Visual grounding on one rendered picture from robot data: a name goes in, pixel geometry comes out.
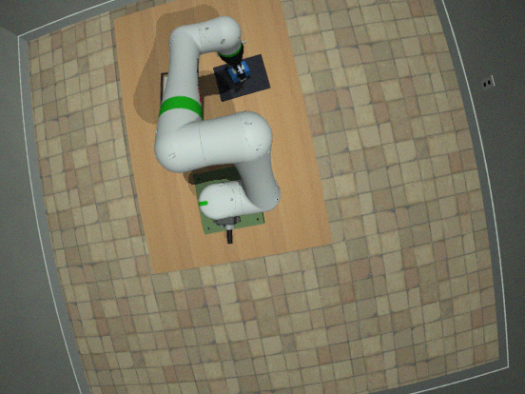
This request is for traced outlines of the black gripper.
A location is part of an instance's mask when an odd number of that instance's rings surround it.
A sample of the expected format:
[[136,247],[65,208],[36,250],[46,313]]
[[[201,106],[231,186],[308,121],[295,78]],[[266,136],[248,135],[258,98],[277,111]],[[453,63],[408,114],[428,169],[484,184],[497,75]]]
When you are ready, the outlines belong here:
[[243,58],[241,58],[239,61],[235,62],[235,63],[227,63],[228,65],[234,65],[232,66],[238,73],[237,77],[240,78],[240,81],[244,81],[246,80],[246,76],[245,76],[245,73],[244,73],[244,69],[242,69],[242,61]]

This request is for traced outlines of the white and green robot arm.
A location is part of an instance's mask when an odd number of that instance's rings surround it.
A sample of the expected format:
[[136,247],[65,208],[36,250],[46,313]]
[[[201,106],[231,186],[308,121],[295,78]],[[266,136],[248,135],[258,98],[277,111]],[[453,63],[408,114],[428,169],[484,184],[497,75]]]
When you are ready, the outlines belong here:
[[168,76],[154,144],[158,162],[172,172],[234,164],[242,180],[208,185],[199,196],[206,217],[215,219],[214,224],[230,225],[224,226],[228,244],[233,244],[232,229],[241,222],[240,216],[272,210],[281,199],[271,167],[268,122],[253,111],[203,120],[200,54],[217,51],[217,57],[235,63],[242,58],[246,43],[241,36],[239,24],[228,16],[179,26],[171,32]]

